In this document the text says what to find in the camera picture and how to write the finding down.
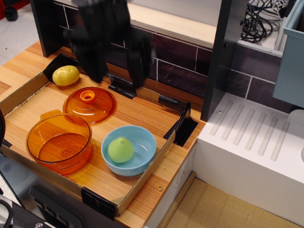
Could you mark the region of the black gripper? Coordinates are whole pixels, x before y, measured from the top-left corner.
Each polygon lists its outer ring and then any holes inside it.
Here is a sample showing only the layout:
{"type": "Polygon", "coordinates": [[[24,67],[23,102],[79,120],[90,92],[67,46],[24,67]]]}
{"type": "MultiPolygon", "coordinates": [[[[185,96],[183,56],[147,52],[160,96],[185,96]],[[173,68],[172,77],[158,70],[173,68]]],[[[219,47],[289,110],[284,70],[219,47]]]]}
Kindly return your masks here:
{"type": "Polygon", "coordinates": [[[125,0],[73,0],[83,25],[70,31],[70,43],[79,65],[95,82],[100,83],[108,68],[104,47],[114,41],[130,40],[127,69],[134,88],[144,85],[152,62],[151,36],[133,32],[125,0]]]}

